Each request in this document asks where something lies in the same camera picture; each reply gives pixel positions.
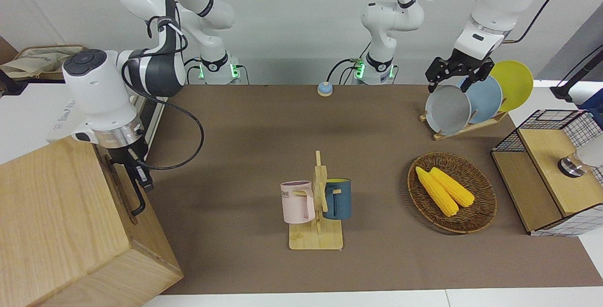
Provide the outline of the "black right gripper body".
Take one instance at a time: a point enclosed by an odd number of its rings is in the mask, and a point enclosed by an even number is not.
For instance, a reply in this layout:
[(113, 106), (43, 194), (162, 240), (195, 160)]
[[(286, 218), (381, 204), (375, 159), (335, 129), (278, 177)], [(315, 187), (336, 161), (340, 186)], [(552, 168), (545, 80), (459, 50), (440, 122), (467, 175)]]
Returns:
[(128, 146), (108, 149), (108, 154), (113, 163), (126, 166), (136, 166), (137, 160), (144, 161), (147, 153), (148, 144), (146, 141), (136, 141)]

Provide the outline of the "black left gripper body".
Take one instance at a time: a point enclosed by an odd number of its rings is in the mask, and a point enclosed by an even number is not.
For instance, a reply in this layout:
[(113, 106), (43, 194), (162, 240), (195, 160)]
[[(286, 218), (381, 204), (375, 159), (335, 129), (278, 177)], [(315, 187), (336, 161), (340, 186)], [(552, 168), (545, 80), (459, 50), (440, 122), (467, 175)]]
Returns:
[(482, 60), (474, 58), (459, 49), (453, 49), (450, 58), (444, 60), (450, 74), (469, 74), (471, 71), (484, 69), (490, 72), (490, 58)]

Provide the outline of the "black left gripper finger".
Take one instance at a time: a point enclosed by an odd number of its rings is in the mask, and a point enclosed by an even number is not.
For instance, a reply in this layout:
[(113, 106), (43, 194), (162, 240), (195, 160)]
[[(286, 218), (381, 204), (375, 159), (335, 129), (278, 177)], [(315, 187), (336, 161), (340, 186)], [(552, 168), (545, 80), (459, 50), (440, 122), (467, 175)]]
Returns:
[(442, 57), (435, 57), (428, 69), (425, 71), (425, 77), (429, 83), (428, 91), (433, 93), (440, 82), (448, 79), (450, 61)]
[(472, 84), (478, 81), (484, 81), (495, 65), (482, 65), (477, 71), (470, 71), (462, 83), (462, 92), (466, 93)]

